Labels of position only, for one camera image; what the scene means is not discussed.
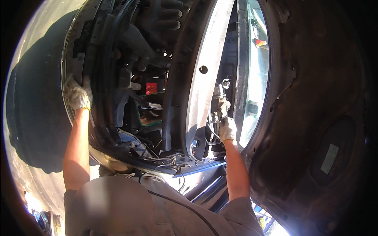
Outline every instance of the tree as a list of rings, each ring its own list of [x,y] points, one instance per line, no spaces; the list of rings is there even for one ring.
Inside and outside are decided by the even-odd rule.
[[[259,219],[258,219],[258,221],[259,221],[259,224],[260,224],[260,226],[261,226],[261,228],[264,230],[265,229],[265,221],[264,221],[264,218],[263,217],[260,217]]]

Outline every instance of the shirt sleeve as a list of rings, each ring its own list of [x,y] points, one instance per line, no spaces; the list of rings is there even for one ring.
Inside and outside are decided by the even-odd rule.
[[[253,212],[252,202],[249,198],[239,197],[230,201],[220,215],[230,223],[236,235],[265,235]]]
[[[83,225],[79,224],[78,221],[75,219],[75,214],[72,211],[72,202],[73,197],[76,193],[76,190],[67,190],[64,193],[64,212],[65,212],[65,232],[67,236],[89,236],[90,229],[84,227]]]

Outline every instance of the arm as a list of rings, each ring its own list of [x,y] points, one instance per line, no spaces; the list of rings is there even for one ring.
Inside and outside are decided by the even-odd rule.
[[[88,120],[88,109],[80,108],[76,111],[75,121],[63,158],[63,178],[67,190],[78,190],[90,181]]]
[[[93,96],[89,77],[84,77],[81,87],[71,74],[64,85],[64,97],[76,115],[63,158],[63,179],[66,190],[79,190],[90,181],[88,123]]]
[[[229,201],[238,197],[250,198],[248,171],[240,155],[237,142],[233,139],[224,142],[227,155],[227,188]]]
[[[237,146],[236,124],[229,117],[222,119],[219,137],[225,145],[227,155],[227,188],[229,202],[239,198],[250,198],[248,171]]]

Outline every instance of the windshield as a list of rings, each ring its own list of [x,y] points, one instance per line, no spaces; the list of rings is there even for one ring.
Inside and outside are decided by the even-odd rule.
[[[247,0],[249,22],[249,78],[247,99],[239,144],[246,147],[250,141],[264,104],[268,82],[269,48],[265,20],[256,0]]]

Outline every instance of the engine bay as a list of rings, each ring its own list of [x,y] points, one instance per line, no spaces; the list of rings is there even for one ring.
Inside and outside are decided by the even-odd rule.
[[[66,55],[72,48],[72,60],[65,58],[66,71],[72,71],[79,84],[82,76],[91,78],[93,148],[126,163],[138,160],[178,169],[223,161],[225,150],[218,130],[220,120],[228,115],[234,102],[226,95],[231,76],[217,79],[215,87],[209,88],[213,97],[205,137],[201,139],[204,143],[194,139],[192,153],[185,154],[180,148],[167,150],[162,142],[170,68],[194,2],[92,0],[79,11],[66,39]],[[94,16],[87,17],[89,11]],[[80,27],[82,30],[75,37],[73,33]],[[194,149],[201,145],[204,155],[195,158]]]

